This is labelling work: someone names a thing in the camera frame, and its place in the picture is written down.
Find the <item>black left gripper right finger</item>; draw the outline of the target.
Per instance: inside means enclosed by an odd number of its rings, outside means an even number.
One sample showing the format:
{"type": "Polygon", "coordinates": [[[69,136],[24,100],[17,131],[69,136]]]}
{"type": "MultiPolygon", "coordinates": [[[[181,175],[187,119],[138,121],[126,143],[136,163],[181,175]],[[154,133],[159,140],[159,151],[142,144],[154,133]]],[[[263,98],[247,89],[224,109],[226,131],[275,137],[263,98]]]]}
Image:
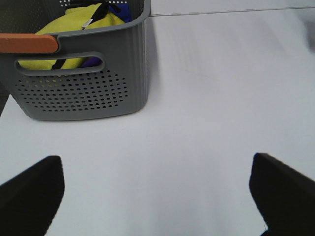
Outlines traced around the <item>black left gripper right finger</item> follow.
{"type": "Polygon", "coordinates": [[[266,153],[253,157],[249,189],[265,236],[315,234],[315,182],[266,153]]]}

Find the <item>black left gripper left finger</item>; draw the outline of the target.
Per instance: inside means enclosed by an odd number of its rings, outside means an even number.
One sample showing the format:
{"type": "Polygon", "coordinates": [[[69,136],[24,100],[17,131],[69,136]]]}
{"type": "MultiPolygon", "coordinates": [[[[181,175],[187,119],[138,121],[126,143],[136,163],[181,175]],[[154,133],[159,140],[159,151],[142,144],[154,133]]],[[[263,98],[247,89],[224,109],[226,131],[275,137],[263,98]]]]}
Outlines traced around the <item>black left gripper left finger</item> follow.
{"type": "Polygon", "coordinates": [[[43,236],[64,196],[62,160],[48,156],[0,186],[0,234],[43,236]]]}

